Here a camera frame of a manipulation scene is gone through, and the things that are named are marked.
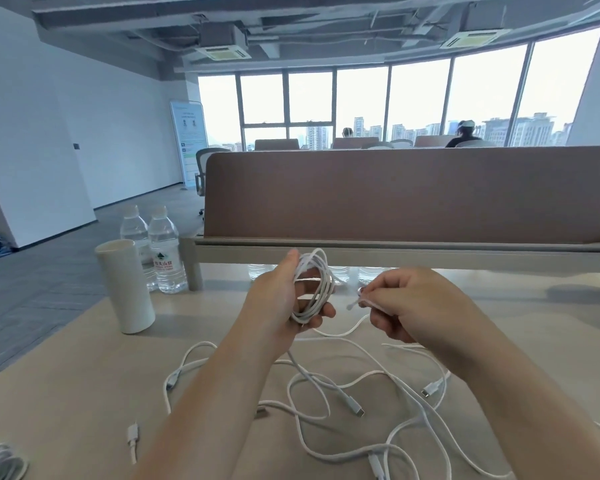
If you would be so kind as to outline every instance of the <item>air conditioner unit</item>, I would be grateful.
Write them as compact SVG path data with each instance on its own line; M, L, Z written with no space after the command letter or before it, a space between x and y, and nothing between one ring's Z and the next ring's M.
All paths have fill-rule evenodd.
M449 40L444 42L440 48L470 48L481 47L493 42L498 37L507 34L511 29L496 30L471 30L467 32L458 32Z
M214 61L250 59L247 39L232 23L203 23L200 28L200 46L196 50Z

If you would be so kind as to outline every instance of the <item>window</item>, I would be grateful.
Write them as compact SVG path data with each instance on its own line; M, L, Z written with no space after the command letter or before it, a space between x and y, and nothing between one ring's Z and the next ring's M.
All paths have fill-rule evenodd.
M449 63L444 59L393 67L387 140L439 134Z
M291 122L330 121L332 89L332 72L289 74Z
M235 76L199 77L198 83L209 145L222 145L232 151L240 151L242 142Z
M511 146L563 146L600 40L600 28L536 43Z
M243 75L240 84L246 124L285 122L282 74Z
M252 152L257 139L284 139L287 137L285 128L245 128L244 142L246 151Z
M475 136L504 146L526 52L518 45L456 58L446 134L455 134L460 120L474 120Z
M289 128L289 137L298 140L300 149L328 150L331 147L333 126Z
M353 136L382 140L388 67L338 71L336 133L352 128Z

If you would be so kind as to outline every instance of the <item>left hand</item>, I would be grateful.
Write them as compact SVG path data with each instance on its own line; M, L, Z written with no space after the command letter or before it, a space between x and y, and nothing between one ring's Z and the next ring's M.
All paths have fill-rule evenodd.
M277 268L257 277L236 320L242 333L255 334L255 339L261 341L262 347L271 353L272 361L289 350L298 333L320 327L322 317L333 318L336 315L333 305L326 303L320 314L305 325L290 318L293 310L304 310L309 302L298 298L313 295L320 283L315 280L294 282L299 259L298 250L290 250ZM316 268L300 275L300 279L319 277Z

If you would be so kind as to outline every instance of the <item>person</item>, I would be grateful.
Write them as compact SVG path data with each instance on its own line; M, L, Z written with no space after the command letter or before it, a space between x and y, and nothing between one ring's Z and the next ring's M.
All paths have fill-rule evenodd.
M294 282L299 253L259 276L240 314L184 391L134 480L228 480L245 443L273 362L297 333L336 310L327 303L307 325L289 320L316 290ZM304 277L318 276L313 269ZM600 431L471 298L430 269L392 269L362 290L371 323L391 339L418 342L476 396L516 478L600 479Z
M473 131L475 130L475 123L473 120L460 121L458 123L458 129L456 131L457 137L453 138L447 144L447 148L455 148L458 143L462 143L464 141L472 141L478 138L477 136L473 136Z

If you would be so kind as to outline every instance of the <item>wooden desk surface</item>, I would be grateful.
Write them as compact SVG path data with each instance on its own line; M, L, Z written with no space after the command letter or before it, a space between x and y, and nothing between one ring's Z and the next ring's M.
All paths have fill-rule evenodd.
M443 273L476 299L510 338L600 422L600 274ZM166 416L163 380L190 345L220 341L249 286L244 265L207 264L203 274L204 292L153 294L157 321L142 334L118 332L111 306L103 300L0 373L0 440L31 460L28 480L128 478L132 466L127 427L138 421L138 455L142 457ZM347 330L362 316L362 310L344 308L353 295L352 285L333 297L339 315L324 330ZM389 340L368 322L350 338L417 390L438 379L428 361L382 348L380 344ZM310 371L324 373L338 383L374 369L356 349L339 342L300 343L294 345L294 352ZM295 373L291 367L275 366L263 398L286 401L287 382ZM191 378L192 373L183 375L174 401ZM365 416L353 417L328 393L333 416L320 426L304 425L307 443L314 450L333 453L384 442L394 425L415 414L413 405L405 405L382 376L364 380L351 393L364 407ZM304 411L322 411L317 393L305 383L296 387L294 398ZM479 465L493 473L508 471L486 419L459 379L451 379L440 414ZM421 478L443 476L441 454L424 427L404 430L397 444L412 455ZM448 450L456 478L480 478L455 451ZM407 471L402 460L393 460L396 478L404 478ZM254 421L235 473L240 480L335 477L369 480L373 475L366 459L328 465L307 456L300 447L295 421L280 411Z

